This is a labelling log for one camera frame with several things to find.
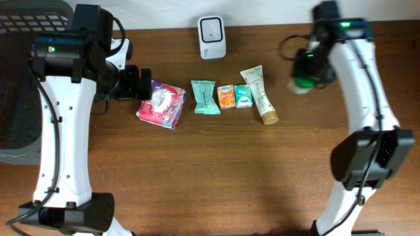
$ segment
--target white wall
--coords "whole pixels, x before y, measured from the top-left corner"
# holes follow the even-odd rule
[[[226,26],[310,22],[320,0],[65,0],[96,4],[126,29],[197,27],[200,16],[218,14]],[[338,0],[342,16],[373,20],[420,20],[420,0]]]

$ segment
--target orange packet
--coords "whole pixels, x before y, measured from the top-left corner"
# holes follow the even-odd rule
[[[217,96],[221,109],[234,108],[236,106],[235,92],[233,85],[217,87]]]

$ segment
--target product packaging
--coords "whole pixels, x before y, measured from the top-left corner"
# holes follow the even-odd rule
[[[264,90],[263,66],[241,71],[245,82],[251,88],[251,94],[254,97],[255,104],[265,125],[272,125],[278,121],[276,110],[268,101]]]
[[[221,109],[234,108],[236,105],[233,85],[217,87],[217,96]]]
[[[252,96],[249,85],[235,85],[236,108],[250,108]]]
[[[197,107],[194,111],[197,114],[219,115],[219,107],[213,99],[214,81],[191,81]]]
[[[143,101],[137,117],[155,125],[174,129],[184,106],[185,90],[152,81],[152,99]]]

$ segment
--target white plug-in device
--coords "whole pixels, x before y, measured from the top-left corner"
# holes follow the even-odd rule
[[[199,50],[201,58],[214,59],[226,56],[224,23],[220,16],[203,16],[198,20]]]

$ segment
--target snack bag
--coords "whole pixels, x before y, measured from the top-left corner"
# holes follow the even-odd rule
[[[191,81],[197,107],[196,114],[219,115],[221,111],[213,99],[214,81]]]
[[[185,103],[185,90],[156,81],[152,81],[152,90],[152,99],[142,102],[136,112],[137,117],[142,121],[174,129]]]

